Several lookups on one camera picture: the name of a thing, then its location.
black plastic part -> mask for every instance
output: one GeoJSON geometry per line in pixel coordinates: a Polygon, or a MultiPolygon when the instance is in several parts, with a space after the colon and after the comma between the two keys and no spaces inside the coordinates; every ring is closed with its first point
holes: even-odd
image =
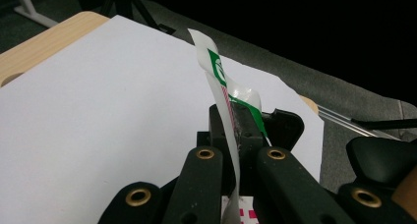
{"type": "MultiPolygon", "coordinates": [[[[140,200],[142,196],[132,199],[140,200]]],[[[150,183],[138,182],[123,188],[101,215],[98,224],[156,224],[159,223],[160,204],[162,194],[160,189],[150,183]],[[126,197],[131,191],[138,191],[137,195],[142,195],[140,191],[149,191],[149,200],[142,205],[132,206],[128,204],[126,197]]]]}
{"type": "Polygon", "coordinates": [[[272,113],[263,113],[263,121],[272,146],[292,150],[304,132],[304,122],[292,112],[275,109],[272,113]]]}
{"type": "Polygon", "coordinates": [[[394,190],[417,164],[414,143],[358,137],[346,146],[350,164],[362,183],[394,190]]]}
{"type": "Polygon", "coordinates": [[[157,217],[154,218],[155,220],[157,220],[157,223],[160,223],[162,221],[163,214],[165,213],[166,207],[168,206],[168,203],[171,200],[171,196],[174,193],[177,181],[178,177],[176,177],[175,179],[173,179],[172,181],[160,188],[160,191],[162,193],[162,199],[158,208],[159,214],[157,215],[157,217]]]}
{"type": "Polygon", "coordinates": [[[357,223],[417,223],[407,211],[392,201],[390,196],[372,186],[360,183],[345,184],[339,188],[336,200],[357,223]]]}
{"type": "Polygon", "coordinates": [[[222,154],[212,146],[188,153],[162,224],[220,223],[222,154]]]}
{"type": "Polygon", "coordinates": [[[254,199],[274,204],[269,207],[271,211],[265,211],[265,206],[264,210],[254,206],[262,220],[273,220],[276,217],[264,217],[263,213],[276,215],[279,210],[284,223],[355,223],[289,150],[262,148],[257,168],[261,184],[254,199]]]}
{"type": "Polygon", "coordinates": [[[232,102],[237,142],[239,146],[240,196],[252,196],[257,176],[258,152],[268,146],[248,107],[232,102]]]}
{"type": "Polygon", "coordinates": [[[210,146],[210,133],[209,132],[197,132],[197,144],[196,146],[210,146]]]}

white paper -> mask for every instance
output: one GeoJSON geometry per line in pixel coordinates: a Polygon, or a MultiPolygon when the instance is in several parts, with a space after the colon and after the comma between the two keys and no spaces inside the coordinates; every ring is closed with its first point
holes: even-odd
{"type": "MultiPolygon", "coordinates": [[[[195,51],[117,16],[0,88],[0,223],[97,223],[126,185],[177,177],[214,104],[195,51]]],[[[278,77],[222,64],[303,119],[292,152],[319,181],[323,121],[278,77]]]]}

metal screw hole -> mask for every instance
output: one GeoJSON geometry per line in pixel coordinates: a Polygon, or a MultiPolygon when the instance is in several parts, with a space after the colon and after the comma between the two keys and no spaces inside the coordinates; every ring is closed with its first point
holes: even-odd
{"type": "Polygon", "coordinates": [[[365,206],[377,208],[383,204],[378,196],[375,196],[374,194],[365,190],[355,189],[352,191],[352,196],[356,201],[365,206]]]}
{"type": "Polygon", "coordinates": [[[150,200],[150,191],[148,189],[134,189],[126,195],[126,203],[131,206],[141,206],[150,200]]]}
{"type": "Polygon", "coordinates": [[[214,157],[214,152],[210,149],[201,149],[197,151],[197,157],[201,159],[211,159],[214,157]]]}
{"type": "Polygon", "coordinates": [[[278,149],[271,149],[268,151],[268,156],[272,159],[284,159],[285,153],[278,149]]]}

green stripe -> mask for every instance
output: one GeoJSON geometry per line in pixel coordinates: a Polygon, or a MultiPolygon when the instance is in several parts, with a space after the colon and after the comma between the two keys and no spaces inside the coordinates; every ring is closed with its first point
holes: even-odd
{"type": "Polygon", "coordinates": [[[236,103],[242,104],[242,105],[244,105],[244,106],[246,106],[246,107],[249,108],[249,111],[251,112],[252,116],[254,117],[255,123],[258,126],[258,129],[267,138],[268,137],[268,134],[267,134],[267,130],[265,129],[265,126],[264,126],[264,121],[262,120],[262,113],[261,113],[261,111],[258,108],[252,106],[251,104],[249,104],[249,103],[247,103],[247,102],[245,102],[243,100],[240,100],[238,98],[235,98],[235,97],[231,96],[230,94],[229,94],[229,98],[230,98],[231,101],[234,101],[236,103]]]}

green logo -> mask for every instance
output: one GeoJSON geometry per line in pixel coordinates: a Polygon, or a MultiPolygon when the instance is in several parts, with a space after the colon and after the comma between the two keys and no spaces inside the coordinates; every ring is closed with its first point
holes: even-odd
{"type": "Polygon", "coordinates": [[[221,85],[226,86],[226,77],[224,76],[223,68],[221,67],[220,56],[216,53],[208,50],[209,57],[211,59],[212,71],[214,76],[218,79],[221,85]]]}

